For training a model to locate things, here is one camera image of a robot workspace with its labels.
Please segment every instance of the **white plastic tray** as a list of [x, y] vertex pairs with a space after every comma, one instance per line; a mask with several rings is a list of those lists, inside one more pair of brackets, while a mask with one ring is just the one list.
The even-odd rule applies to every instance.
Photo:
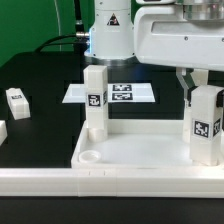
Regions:
[[[182, 121], [109, 120], [108, 126], [108, 140], [92, 144], [83, 125], [72, 169], [0, 169], [0, 196], [224, 198], [222, 156], [218, 166], [193, 165]], [[79, 154], [88, 150], [100, 152], [101, 161], [81, 163]]]

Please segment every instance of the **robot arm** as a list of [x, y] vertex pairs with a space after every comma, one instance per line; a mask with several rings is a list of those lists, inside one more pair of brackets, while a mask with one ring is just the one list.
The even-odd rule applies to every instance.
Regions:
[[[176, 5], [142, 7], [134, 22], [138, 60], [147, 64], [224, 71], [223, 4], [201, 2], [199, 5], [191, 1], [192, 5], [177, 2]], [[138, 3], [146, 4], [146, 1], [138, 0]]]

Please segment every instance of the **white pillar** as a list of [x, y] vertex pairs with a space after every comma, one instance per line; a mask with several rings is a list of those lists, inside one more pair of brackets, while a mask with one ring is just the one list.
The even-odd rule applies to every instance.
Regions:
[[223, 88], [199, 86], [192, 91], [190, 157], [196, 163], [214, 166], [221, 150], [223, 108], [216, 107]]
[[108, 135], [107, 67], [88, 66], [84, 70], [84, 83], [89, 139], [93, 142], [100, 142]]

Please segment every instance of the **black cable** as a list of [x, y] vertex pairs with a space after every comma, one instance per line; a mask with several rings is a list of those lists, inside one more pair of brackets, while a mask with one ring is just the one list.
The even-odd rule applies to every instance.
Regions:
[[53, 37], [53, 38], [47, 40], [42, 45], [50, 44], [50, 43], [52, 43], [54, 41], [57, 41], [57, 40], [63, 40], [63, 39], [66, 39], [66, 38], [75, 38], [75, 37], [76, 37], [75, 34], [61, 35], [61, 36]]
[[42, 44], [40, 47], [38, 47], [34, 52], [40, 53], [42, 49], [49, 46], [62, 46], [62, 45], [74, 45], [74, 44], [86, 44], [85, 41], [78, 41], [78, 42], [67, 42], [67, 43], [49, 43], [49, 44]]

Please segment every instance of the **white block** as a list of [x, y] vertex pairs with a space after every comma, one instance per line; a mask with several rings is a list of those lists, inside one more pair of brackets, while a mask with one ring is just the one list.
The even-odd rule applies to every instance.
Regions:
[[217, 165], [221, 150], [223, 108], [216, 107], [223, 88], [199, 86], [192, 92], [190, 157], [194, 162]]
[[89, 65], [84, 70], [84, 83], [88, 91], [103, 91], [107, 88], [107, 67], [101, 65]]
[[21, 89], [6, 90], [7, 101], [15, 120], [30, 117], [29, 103]]
[[5, 121], [0, 121], [0, 145], [4, 142], [7, 137], [7, 130]]
[[188, 100], [185, 101], [184, 108], [184, 124], [183, 124], [183, 141], [186, 143], [190, 143], [191, 136], [191, 107], [188, 105]]
[[108, 95], [107, 67], [90, 65], [84, 70], [86, 89], [86, 125], [93, 142], [107, 138]]

